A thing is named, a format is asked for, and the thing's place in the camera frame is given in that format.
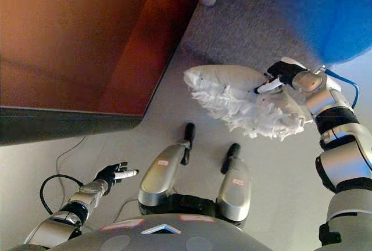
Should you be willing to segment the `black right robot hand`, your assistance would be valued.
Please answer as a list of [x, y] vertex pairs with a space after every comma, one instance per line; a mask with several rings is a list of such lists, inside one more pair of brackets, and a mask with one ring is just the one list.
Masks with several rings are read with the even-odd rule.
[[270, 66], [264, 76], [268, 78], [268, 81], [255, 88], [256, 94], [264, 94], [283, 85], [292, 85], [294, 78], [297, 74], [307, 71], [307, 68], [294, 63], [287, 63], [284, 61], [275, 62]]

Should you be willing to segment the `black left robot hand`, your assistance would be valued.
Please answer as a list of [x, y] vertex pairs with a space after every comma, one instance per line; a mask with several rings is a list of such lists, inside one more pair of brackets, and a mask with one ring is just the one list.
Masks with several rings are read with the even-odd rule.
[[127, 166], [127, 162], [106, 166], [97, 173], [95, 180], [104, 180], [108, 184], [108, 188], [111, 188], [116, 183], [120, 183], [124, 179], [135, 177], [139, 174], [139, 170], [128, 169]]

